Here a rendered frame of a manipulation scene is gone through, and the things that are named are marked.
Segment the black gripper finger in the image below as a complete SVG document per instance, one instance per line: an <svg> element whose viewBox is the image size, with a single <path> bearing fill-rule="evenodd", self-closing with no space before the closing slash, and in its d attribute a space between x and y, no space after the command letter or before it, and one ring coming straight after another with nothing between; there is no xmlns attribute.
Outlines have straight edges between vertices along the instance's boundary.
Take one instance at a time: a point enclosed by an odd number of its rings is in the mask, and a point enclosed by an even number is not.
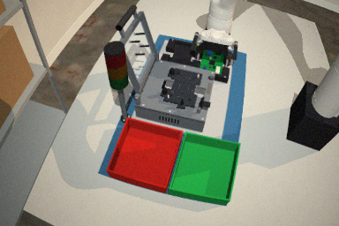
<svg viewBox="0 0 339 226"><path fill-rule="evenodd" d="M229 49L224 49L221 44L218 44L218 49L223 53L224 56L226 56L226 61L224 67L227 67L230 65L230 60L237 60L237 41L232 42L233 44L230 45L232 49L234 49L233 54L230 53Z"/></svg>
<svg viewBox="0 0 339 226"><path fill-rule="evenodd" d="M209 49L211 47L213 47L213 43L210 42L209 44L205 45L204 42L202 42L199 46L196 45L196 42L201 40L200 39L200 34L198 32L195 33L194 37L193 37L193 41L192 41L192 46L191 46L191 50L195 50L196 51L196 56L195 58L199 61L200 60L200 52L204 51L206 49ZM195 46L196 45L196 46Z"/></svg>

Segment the red bin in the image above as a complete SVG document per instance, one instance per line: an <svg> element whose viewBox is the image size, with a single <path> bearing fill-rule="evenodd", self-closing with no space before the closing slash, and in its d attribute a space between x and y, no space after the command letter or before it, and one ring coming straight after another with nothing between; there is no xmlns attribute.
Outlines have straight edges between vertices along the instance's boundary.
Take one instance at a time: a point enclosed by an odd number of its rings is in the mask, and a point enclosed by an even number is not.
<svg viewBox="0 0 339 226"><path fill-rule="evenodd" d="M182 136L183 131L127 117L109 161L109 176L166 193Z"/></svg>

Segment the green bin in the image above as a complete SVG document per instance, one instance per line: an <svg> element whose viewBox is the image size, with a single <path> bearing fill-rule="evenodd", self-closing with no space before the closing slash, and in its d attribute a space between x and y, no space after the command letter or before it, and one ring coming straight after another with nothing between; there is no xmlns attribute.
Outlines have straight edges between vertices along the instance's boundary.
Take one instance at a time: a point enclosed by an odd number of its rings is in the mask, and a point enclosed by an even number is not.
<svg viewBox="0 0 339 226"><path fill-rule="evenodd" d="M185 132L169 194L226 206L233 190L240 144Z"/></svg>

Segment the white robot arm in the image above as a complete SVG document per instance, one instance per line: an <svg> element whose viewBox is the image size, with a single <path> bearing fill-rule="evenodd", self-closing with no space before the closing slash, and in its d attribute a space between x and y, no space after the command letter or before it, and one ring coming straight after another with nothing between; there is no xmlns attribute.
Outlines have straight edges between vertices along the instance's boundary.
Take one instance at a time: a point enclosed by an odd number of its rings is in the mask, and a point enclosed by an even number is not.
<svg viewBox="0 0 339 226"><path fill-rule="evenodd" d="M237 1L210 0L206 24L207 30L200 32L201 40L232 45L233 38L229 33ZM314 91L312 104L315 110L323 117L339 116L339 53Z"/></svg>

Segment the green circuit board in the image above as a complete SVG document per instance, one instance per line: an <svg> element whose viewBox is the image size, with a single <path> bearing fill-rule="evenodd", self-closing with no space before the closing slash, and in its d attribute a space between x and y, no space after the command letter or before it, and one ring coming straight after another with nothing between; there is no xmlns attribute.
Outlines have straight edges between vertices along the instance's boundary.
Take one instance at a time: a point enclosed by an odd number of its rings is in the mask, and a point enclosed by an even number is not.
<svg viewBox="0 0 339 226"><path fill-rule="evenodd" d="M209 70L222 75L223 59L224 56L222 53L217 53L212 50L204 50L200 69ZM221 66L221 68L219 66Z"/></svg>

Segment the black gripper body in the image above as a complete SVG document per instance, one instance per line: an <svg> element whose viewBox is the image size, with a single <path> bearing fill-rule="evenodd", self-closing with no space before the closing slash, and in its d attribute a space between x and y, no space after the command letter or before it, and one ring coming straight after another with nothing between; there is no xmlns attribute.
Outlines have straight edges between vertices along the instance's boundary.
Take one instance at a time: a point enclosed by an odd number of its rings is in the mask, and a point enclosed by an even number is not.
<svg viewBox="0 0 339 226"><path fill-rule="evenodd" d="M202 40L203 41L203 40ZM209 44L211 41L203 41L205 45ZM222 44L221 44L222 45ZM216 51L216 52L221 52L218 48L218 43L213 43L213 47L209 48L209 50ZM224 49L228 48L229 45L222 45Z"/></svg>

